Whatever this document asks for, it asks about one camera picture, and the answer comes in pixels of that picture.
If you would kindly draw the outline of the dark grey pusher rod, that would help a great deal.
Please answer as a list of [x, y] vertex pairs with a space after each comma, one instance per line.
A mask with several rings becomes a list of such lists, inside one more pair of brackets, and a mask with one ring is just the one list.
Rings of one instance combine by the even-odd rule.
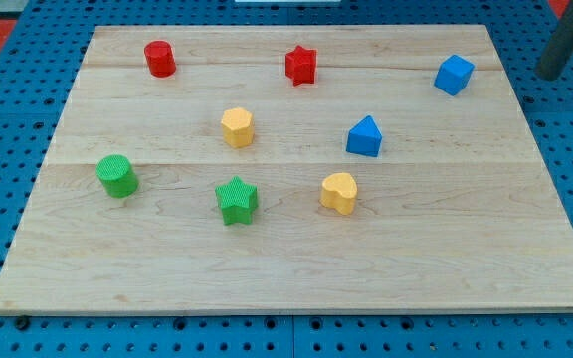
[[573, 0], [570, 0], [536, 64], [536, 75], [543, 80], [556, 80], [572, 54]]

